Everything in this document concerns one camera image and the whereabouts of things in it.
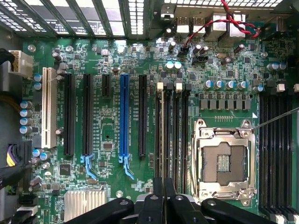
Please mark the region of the black RAM slot white clip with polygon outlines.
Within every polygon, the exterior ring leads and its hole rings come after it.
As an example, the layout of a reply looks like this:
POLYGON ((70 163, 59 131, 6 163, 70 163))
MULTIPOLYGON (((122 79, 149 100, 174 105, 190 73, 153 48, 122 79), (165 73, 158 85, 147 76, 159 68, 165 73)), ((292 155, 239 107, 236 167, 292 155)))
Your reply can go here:
POLYGON ((270 162, 270 168, 268 171, 268 206, 271 208, 275 215, 275 221, 278 224, 285 224, 285 221, 287 220, 281 213, 278 208, 278 151, 279 151, 279 127, 278 127, 278 121, 276 120, 272 123, 270 123, 267 127, 268 130, 268 137, 267 137, 267 152, 268 152, 268 161, 270 162))
POLYGON ((295 83, 288 90, 287 106, 290 115, 286 117, 287 121, 287 149, 288 149, 288 208, 292 211, 291 220, 299 224, 299 82, 295 83))
POLYGON ((155 177, 162 177, 162 93, 164 90, 163 82, 157 83, 156 100, 155 100, 155 152, 156 152, 156 166, 155 177))
POLYGON ((179 188, 179 101, 182 89, 182 83, 176 82, 173 92, 173 180, 176 191, 179 188))

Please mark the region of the silver finned heatsink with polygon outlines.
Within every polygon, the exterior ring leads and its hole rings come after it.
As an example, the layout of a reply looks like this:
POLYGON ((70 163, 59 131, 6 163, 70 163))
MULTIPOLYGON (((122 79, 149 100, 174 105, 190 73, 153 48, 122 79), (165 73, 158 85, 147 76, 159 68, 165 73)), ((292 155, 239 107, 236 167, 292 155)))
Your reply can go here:
POLYGON ((64 195, 64 221, 70 221, 107 203, 104 190, 68 190, 64 195))

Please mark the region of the long black expansion slot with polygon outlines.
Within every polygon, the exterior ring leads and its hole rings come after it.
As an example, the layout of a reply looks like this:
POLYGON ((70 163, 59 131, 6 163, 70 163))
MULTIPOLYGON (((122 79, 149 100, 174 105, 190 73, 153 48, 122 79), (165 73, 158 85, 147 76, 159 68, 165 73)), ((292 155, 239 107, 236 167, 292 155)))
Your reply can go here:
POLYGON ((147 132, 147 75, 139 76, 139 114, 138 114, 138 152, 139 157, 146 156, 147 132))
POLYGON ((64 77, 64 154, 73 156, 75 150, 75 76, 64 77))

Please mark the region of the green motherboard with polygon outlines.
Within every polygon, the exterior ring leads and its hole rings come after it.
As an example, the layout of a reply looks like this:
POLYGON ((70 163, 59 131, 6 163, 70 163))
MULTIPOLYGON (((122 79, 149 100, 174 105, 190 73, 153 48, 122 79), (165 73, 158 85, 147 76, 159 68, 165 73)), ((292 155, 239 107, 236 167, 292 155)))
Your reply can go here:
MULTIPOLYGON (((170 172, 173 180, 173 92, 182 83, 179 101, 179 188, 182 194, 182 93, 191 84, 188 100, 187 195, 191 193, 191 149, 194 123, 203 119, 208 127, 239 127, 248 119, 259 125, 259 93, 268 90, 268 120, 288 112, 287 96, 299 82, 299 27, 254 22, 256 39, 245 38, 235 44, 193 38, 158 38, 131 42, 75 39, 32 39, 24 49, 33 57, 33 78, 23 83, 20 132, 32 142, 32 173, 26 176, 23 196, 36 194, 36 224, 65 224, 64 195, 68 190, 104 190, 107 202, 116 198, 135 201, 153 192, 155 178, 155 100, 157 83, 173 83, 171 96, 170 172), (54 68, 57 80, 57 145, 41 147, 42 73, 54 68), (75 150, 64 154, 64 77, 75 76, 75 150), (93 153, 92 172, 87 175, 82 155, 83 75, 93 76, 93 153), (101 79, 110 74, 111 98, 103 98, 101 79), (129 84, 129 168, 132 180, 119 163, 120 75, 128 74, 129 84), (139 76, 147 75, 146 156, 138 152, 139 76)), ((268 219, 259 211, 259 129, 256 137, 256 189, 249 207, 227 201, 268 219)))

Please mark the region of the black expansion slot blue latch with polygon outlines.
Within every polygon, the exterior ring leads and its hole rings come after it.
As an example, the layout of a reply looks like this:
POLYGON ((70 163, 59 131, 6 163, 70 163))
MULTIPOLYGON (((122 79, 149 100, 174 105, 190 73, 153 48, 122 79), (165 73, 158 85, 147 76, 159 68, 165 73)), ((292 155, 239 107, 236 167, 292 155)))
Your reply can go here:
POLYGON ((82 96, 82 155, 81 162, 85 164, 88 176, 96 180, 92 172, 93 153, 93 76, 83 75, 83 96, 82 96))

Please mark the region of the thin metal locking lever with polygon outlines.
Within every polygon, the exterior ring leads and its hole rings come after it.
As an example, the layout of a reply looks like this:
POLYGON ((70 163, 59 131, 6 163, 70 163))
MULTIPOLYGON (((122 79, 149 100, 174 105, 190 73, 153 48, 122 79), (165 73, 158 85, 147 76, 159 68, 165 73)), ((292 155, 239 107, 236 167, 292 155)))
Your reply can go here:
POLYGON ((266 121, 266 122, 263 122, 263 123, 261 123, 261 124, 255 126, 255 127, 251 128, 251 131, 253 132, 253 131, 255 131, 255 130, 257 130, 257 129, 259 129, 259 128, 261 128, 261 127, 267 125, 267 124, 270 124, 270 123, 272 123, 272 122, 274 122, 274 121, 276 121, 276 120, 278 120, 278 119, 281 119, 281 118, 283 118, 283 117, 289 116, 289 115, 291 115, 291 114, 293 114, 293 113, 295 113, 295 112, 297 112, 297 111, 299 111, 299 107, 297 107, 297 108, 295 108, 295 109, 292 109, 292 110, 290 110, 290 111, 288 111, 288 112, 285 112, 285 113, 283 113, 283 114, 281 114, 281 115, 279 115, 279 116, 277 116, 277 117, 274 117, 274 118, 272 118, 272 119, 270 119, 270 120, 268 120, 268 121, 266 121))

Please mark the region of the short black expansion slot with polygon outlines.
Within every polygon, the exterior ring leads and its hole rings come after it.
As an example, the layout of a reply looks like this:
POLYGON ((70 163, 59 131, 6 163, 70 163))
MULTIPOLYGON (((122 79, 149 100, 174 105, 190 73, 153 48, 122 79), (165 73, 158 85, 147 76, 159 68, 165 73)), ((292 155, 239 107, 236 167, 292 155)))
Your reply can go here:
POLYGON ((103 74, 101 79, 101 93, 103 98, 111 98, 112 81, 110 74, 103 74))

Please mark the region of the white PCI expansion slot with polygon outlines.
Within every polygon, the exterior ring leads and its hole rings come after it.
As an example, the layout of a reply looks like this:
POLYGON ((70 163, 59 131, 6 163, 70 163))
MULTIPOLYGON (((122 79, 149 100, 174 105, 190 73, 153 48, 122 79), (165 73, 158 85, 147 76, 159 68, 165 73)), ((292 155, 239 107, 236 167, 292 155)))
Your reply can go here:
POLYGON ((54 68, 43 67, 42 73, 42 127, 41 147, 53 148, 57 145, 57 80, 54 68))

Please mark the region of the silver USB port block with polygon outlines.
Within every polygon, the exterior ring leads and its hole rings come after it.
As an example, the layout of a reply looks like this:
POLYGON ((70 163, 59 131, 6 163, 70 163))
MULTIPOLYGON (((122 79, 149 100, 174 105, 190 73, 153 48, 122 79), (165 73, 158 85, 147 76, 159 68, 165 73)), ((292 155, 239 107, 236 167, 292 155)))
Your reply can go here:
POLYGON ((177 33, 179 34, 189 34, 189 24, 190 20, 187 17, 177 18, 177 33))
POLYGON ((204 28, 205 25, 205 18, 203 17, 193 17, 193 32, 200 35, 206 33, 206 29, 204 28))

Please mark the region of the white power connector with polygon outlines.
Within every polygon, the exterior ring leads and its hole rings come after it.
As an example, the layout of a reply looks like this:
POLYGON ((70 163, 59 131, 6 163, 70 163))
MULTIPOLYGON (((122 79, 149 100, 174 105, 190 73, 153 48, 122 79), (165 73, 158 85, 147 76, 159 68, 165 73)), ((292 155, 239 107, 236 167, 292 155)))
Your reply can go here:
POLYGON ((8 63, 8 73, 19 75, 27 79, 33 78, 33 57, 21 50, 9 50, 14 56, 14 62, 8 63))

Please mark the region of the small silver port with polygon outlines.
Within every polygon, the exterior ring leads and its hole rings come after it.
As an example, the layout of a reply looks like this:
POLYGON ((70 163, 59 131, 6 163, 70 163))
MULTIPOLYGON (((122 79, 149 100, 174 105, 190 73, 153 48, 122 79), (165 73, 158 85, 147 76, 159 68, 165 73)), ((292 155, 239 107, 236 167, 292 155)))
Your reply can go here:
POLYGON ((160 17, 163 21, 173 21, 174 20, 174 12, 176 6, 170 4, 164 4, 161 6, 160 17))

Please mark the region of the grey PC case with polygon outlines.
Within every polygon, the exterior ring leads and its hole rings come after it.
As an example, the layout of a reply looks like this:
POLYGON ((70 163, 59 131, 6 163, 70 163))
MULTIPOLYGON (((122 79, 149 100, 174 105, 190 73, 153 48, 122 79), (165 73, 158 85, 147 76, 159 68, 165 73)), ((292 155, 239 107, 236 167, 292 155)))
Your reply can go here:
MULTIPOLYGON (((299 0, 0 0, 0 168, 9 167, 9 143, 24 140, 20 132, 23 83, 31 80, 8 73, 8 63, 14 62, 9 50, 29 55, 24 46, 32 39, 145 42, 164 37, 213 41, 214 22, 227 24, 226 32, 216 41, 235 44, 259 37, 260 31, 249 30, 254 22, 277 24, 279 19, 284 26, 299 27, 299 0), (173 21, 161 20, 164 4, 176 6, 173 21), (213 14, 227 18, 213 21, 213 14), (178 17, 189 18, 189 34, 177 33, 178 17), (205 18, 205 34, 193 32, 193 17, 205 18)), ((36 194, 22 194, 33 163, 24 165, 27 170, 0 187, 0 224, 36 224, 36 194)))

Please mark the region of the CPU socket with metal frame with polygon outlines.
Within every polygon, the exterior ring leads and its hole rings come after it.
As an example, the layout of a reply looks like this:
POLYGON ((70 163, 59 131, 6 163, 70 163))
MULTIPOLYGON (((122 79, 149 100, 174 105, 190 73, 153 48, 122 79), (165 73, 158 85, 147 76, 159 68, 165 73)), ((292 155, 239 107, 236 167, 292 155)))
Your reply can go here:
POLYGON ((191 193, 197 203, 208 198, 239 201, 249 207, 256 189, 256 137, 248 119, 239 127, 194 123, 191 193))

